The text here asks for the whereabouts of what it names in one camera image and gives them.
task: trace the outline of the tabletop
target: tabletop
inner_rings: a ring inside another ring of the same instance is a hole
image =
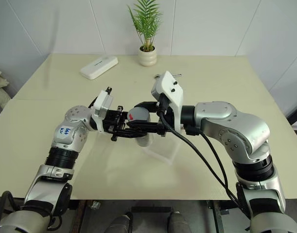
[[[180,73],[184,105],[222,100],[239,111],[264,119],[269,144],[286,198],[297,198],[297,136],[246,57],[159,56],[153,67],[142,67],[136,56],[118,56],[119,63],[95,80],[79,74],[97,55],[52,54],[0,115],[0,195],[10,190],[24,197],[40,164],[48,156],[53,132],[72,106],[89,105],[100,90],[113,88],[111,109],[131,109],[154,101],[150,91],[156,74]],[[187,136],[221,176],[207,144]],[[155,140],[162,140],[156,135]],[[236,177],[224,147],[211,139],[235,192]],[[134,139],[110,140],[90,132],[75,164],[73,199],[225,200],[223,187],[185,143],[170,165],[146,154]]]

